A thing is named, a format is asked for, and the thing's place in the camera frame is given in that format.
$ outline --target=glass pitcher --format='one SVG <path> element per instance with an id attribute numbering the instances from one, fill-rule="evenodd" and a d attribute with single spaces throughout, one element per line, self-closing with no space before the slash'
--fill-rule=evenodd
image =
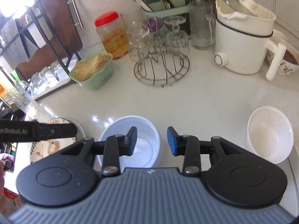
<path id="1" fill-rule="evenodd" d="M 191 44 L 196 49 L 208 49 L 215 43 L 215 19 L 212 3 L 190 4 Z"/>

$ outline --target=cooker handle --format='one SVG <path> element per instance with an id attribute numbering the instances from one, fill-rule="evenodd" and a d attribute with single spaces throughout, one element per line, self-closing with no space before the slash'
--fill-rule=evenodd
<path id="1" fill-rule="evenodd" d="M 272 81 L 282 62 L 284 54 L 286 53 L 286 46 L 283 43 L 279 43 L 278 45 L 276 45 L 273 41 L 268 40 L 266 48 L 275 54 L 270 68 L 266 74 L 266 78 L 269 81 Z"/>

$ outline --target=screw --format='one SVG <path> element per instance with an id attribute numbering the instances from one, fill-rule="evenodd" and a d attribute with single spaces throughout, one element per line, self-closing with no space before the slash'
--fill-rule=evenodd
<path id="1" fill-rule="evenodd" d="M 116 173 L 118 171 L 118 168 L 115 166 L 108 166 L 104 168 L 104 173 L 106 174 L 113 174 Z"/>
<path id="2" fill-rule="evenodd" d="M 196 166 L 189 166 L 185 168 L 185 173 L 195 174 L 199 172 L 199 168 Z"/>

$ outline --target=green basket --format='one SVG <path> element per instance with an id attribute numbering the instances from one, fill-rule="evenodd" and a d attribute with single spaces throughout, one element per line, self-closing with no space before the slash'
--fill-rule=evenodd
<path id="1" fill-rule="evenodd" d="M 112 55 L 111 54 L 109 54 L 109 55 L 111 55 L 111 59 L 109 62 L 107 62 L 107 64 L 104 66 L 104 68 L 102 70 L 98 71 L 91 78 L 89 78 L 88 80 L 86 80 L 84 82 L 76 80 L 76 78 L 74 77 L 74 71 L 79 63 L 86 63 L 86 62 L 92 60 L 93 58 L 95 58 L 99 54 L 107 54 L 107 53 L 102 52 L 102 51 L 101 52 L 96 51 L 96 52 L 93 52 L 93 53 L 87 55 L 81 61 L 78 61 L 75 65 L 75 67 L 70 71 L 70 75 L 69 75 L 70 78 L 72 80 L 74 80 L 75 82 L 80 83 L 86 89 L 98 90 L 100 88 L 100 86 L 102 86 L 104 84 L 104 82 L 107 81 L 108 78 L 113 74 Z"/>

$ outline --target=white bowl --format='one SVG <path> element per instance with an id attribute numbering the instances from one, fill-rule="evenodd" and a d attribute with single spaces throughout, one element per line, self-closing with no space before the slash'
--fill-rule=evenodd
<path id="1" fill-rule="evenodd" d="M 121 172 L 126 167 L 157 167 L 161 161 L 164 146 L 160 144 L 160 137 L 156 127 L 140 116 L 125 116 L 116 120 L 101 135 L 100 141 L 116 134 L 126 135 L 130 128 L 137 128 L 137 143 L 132 156 L 121 156 Z M 102 166 L 103 156 L 98 156 L 99 164 Z"/>
<path id="2" fill-rule="evenodd" d="M 280 163 L 289 156 L 294 144 L 292 125 L 278 109 L 260 107 L 249 118 L 247 143 L 256 155 Z"/>

